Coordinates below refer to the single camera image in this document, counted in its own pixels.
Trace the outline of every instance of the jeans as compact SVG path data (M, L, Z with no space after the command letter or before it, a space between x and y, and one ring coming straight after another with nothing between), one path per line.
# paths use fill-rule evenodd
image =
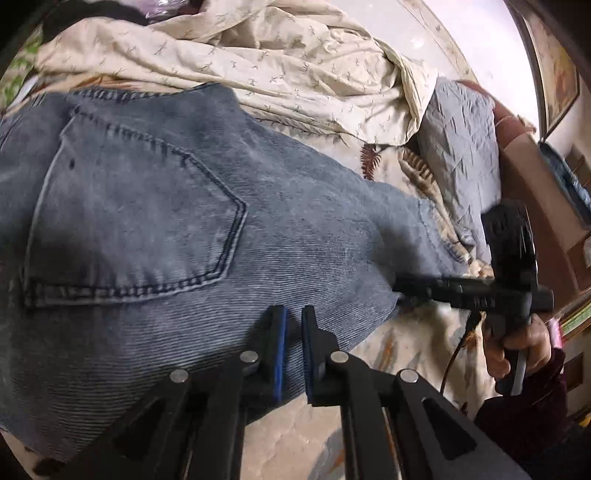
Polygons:
M0 125L0 425L70 459L174 367L245 348L271 304L350 350L395 272L461 274L432 207L267 130L231 90L49 93Z

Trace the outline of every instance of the human hand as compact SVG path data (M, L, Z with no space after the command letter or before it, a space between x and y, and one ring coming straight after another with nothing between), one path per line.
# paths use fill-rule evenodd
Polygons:
M526 375L536 373L552 357L550 333L544 322L535 314L531 316L530 325L504 338L502 344L492 337L491 330L487 327L486 322L482 330L486 367L489 375L497 380L507 376L511 370L509 361L505 359L505 348L509 350L530 349L525 367Z

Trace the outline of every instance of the metal rivet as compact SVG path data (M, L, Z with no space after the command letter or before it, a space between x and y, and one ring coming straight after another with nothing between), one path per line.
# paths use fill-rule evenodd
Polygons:
M176 370L170 372L170 375L168 377L174 383L185 383L189 378L189 372L182 368L177 368Z
M258 360L258 353L256 353L254 350L244 350L240 354L240 360L246 364L253 364Z
M405 368L400 372L400 380L406 383L416 383L418 380L418 373L410 368Z
M347 355L345 352L337 350L336 352L332 352L330 354L330 359L336 364L344 364L349 359L349 355Z

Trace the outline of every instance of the white fabric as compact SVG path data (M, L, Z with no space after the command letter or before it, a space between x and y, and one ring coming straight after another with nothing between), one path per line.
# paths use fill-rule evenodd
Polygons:
M41 47L37 69L183 89L221 82L244 106L369 143L402 145L418 130L437 71L397 54L337 8L206 0L202 10L149 27L87 18Z

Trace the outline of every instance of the pillow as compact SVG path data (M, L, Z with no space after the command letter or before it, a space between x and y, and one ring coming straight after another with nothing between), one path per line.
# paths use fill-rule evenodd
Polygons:
M417 134L460 242L487 263L480 214L501 199L494 106L491 98L439 77Z

